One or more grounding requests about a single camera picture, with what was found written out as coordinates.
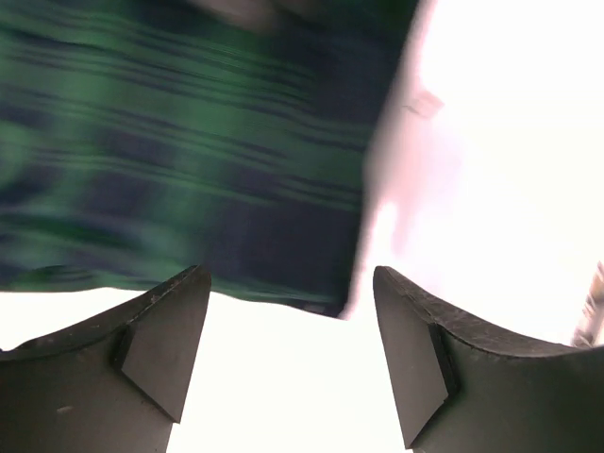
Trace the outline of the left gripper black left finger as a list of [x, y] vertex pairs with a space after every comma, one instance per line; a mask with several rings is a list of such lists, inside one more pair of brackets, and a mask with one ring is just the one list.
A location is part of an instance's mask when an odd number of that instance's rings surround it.
[[210, 296], [192, 266], [1, 354], [1, 449], [156, 453], [180, 422]]

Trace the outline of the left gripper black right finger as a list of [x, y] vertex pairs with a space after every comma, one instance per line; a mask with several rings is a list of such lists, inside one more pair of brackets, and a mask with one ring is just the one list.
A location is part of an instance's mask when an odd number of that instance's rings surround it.
[[429, 453], [602, 453], [603, 351], [534, 339], [373, 276], [405, 447]]

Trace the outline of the green navy plaid skirt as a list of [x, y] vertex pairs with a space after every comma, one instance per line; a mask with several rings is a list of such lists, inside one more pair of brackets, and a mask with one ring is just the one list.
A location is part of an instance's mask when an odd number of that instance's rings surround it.
[[336, 317], [413, 1], [5, 1], [1, 287]]

